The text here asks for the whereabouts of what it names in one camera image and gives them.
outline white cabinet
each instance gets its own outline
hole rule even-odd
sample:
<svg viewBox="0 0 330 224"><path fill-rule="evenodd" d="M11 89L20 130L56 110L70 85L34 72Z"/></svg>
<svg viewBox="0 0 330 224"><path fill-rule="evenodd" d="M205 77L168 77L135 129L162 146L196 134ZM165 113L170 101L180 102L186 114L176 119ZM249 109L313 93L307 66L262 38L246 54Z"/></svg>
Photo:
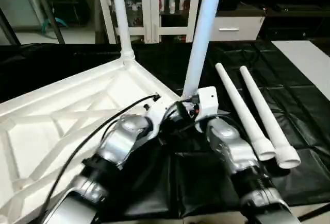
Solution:
<svg viewBox="0 0 330 224"><path fill-rule="evenodd" d="M118 41L113 0L100 0L110 43ZM132 41L192 42L199 0L125 0Z"/></svg>
<svg viewBox="0 0 330 224"><path fill-rule="evenodd" d="M210 40L255 40L264 19L264 17L216 17Z"/></svg>
<svg viewBox="0 0 330 224"><path fill-rule="evenodd" d="M199 0L151 0L153 43L166 36L181 36L192 42Z"/></svg>
<svg viewBox="0 0 330 224"><path fill-rule="evenodd" d="M116 43L117 17L113 0L100 0L108 39ZM151 9L150 0L125 0L129 33L132 40L142 38L151 43Z"/></svg>

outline black fabric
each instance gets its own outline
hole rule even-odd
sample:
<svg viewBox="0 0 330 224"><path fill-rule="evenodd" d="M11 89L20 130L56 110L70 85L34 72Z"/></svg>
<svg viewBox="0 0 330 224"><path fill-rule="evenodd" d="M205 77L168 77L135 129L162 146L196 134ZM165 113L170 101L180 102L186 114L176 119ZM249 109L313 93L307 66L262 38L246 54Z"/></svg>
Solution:
<svg viewBox="0 0 330 224"><path fill-rule="evenodd" d="M109 45L0 47L1 101L113 60L119 50ZM134 50L138 62L174 92L182 93L191 44L135 45ZM280 169L274 160L265 163L284 200L291 206L329 202L330 102L271 43L210 43L200 87L214 85L219 108L238 123L216 73L217 62L222 62L265 130L239 72L241 65L249 68L298 150L302 164L292 170ZM171 139L152 140L131 156L123 173L125 194L110 220L181 218L239 209L221 162L194 129Z"/></svg>

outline white drawer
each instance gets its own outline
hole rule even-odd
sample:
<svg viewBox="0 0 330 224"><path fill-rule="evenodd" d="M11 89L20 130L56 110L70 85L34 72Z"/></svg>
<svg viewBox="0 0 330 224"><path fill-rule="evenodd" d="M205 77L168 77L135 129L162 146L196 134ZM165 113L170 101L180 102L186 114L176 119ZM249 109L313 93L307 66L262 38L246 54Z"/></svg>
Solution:
<svg viewBox="0 0 330 224"><path fill-rule="evenodd" d="M216 17L211 41L255 40L264 17Z"/></svg>

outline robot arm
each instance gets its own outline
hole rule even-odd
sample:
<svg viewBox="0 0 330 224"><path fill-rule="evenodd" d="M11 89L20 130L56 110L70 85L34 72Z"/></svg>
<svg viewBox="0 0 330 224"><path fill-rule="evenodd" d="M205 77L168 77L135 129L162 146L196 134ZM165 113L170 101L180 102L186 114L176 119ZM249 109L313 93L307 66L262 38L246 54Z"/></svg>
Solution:
<svg viewBox="0 0 330 224"><path fill-rule="evenodd" d="M218 110L218 99L214 87L199 90L201 102L197 118L212 116ZM220 118L206 121L206 127L199 123L198 131L205 131L211 149L223 162L235 191L240 198L241 213L249 223L260 224L299 224L290 212L270 177L263 172L262 165L255 156L251 145L240 137L233 126Z"/></svg>
<svg viewBox="0 0 330 224"><path fill-rule="evenodd" d="M83 161L84 169L74 177L43 223L96 223L97 211L117 190L116 181L127 158L158 134L172 102L162 97L149 108L146 116L121 116L113 130L101 141L96 153Z"/></svg>
<svg viewBox="0 0 330 224"><path fill-rule="evenodd" d="M192 99L198 105L195 120L203 120L196 122L195 127L206 133L210 147L223 162L240 198L241 213L250 223L299 224L263 172L250 144L233 126L214 118L218 111L216 89L199 89ZM186 107L187 112L193 108ZM83 161L84 169L72 180L43 223L96 223L97 211L117 190L115 182L129 155L154 138L169 111L174 110L173 102L160 98L148 109L146 116L123 115L101 141L96 153Z"/></svg>

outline white pvc pipe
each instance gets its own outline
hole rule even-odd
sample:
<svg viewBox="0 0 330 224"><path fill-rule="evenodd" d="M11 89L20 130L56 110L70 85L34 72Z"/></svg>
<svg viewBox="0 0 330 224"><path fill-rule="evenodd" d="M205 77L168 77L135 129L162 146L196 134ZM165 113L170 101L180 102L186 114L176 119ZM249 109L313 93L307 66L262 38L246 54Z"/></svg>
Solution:
<svg viewBox="0 0 330 224"><path fill-rule="evenodd" d="M218 2L219 0L202 0L190 53L183 97L192 96L198 89Z"/></svg>
<svg viewBox="0 0 330 224"><path fill-rule="evenodd" d="M257 84L250 75L250 72L245 66L242 66L240 71L254 105L258 110L259 116L267 130L270 141L275 147L276 161L279 167L289 169L299 166L301 161L297 151L289 144Z"/></svg>
<svg viewBox="0 0 330 224"><path fill-rule="evenodd" d="M116 10L115 14L117 17L120 44L122 46L121 58L123 60L134 60L135 56L130 43L125 0L113 0L113 1Z"/></svg>
<svg viewBox="0 0 330 224"><path fill-rule="evenodd" d="M221 63L216 64L216 69L227 90L230 99L232 100L237 114L242 121L242 124L251 141L251 145L254 148L258 158L261 161L266 161L273 158L275 156L275 149L272 143L263 134L262 130L258 126L257 122L255 121L254 117L246 106L244 100L238 93L226 70Z"/></svg>

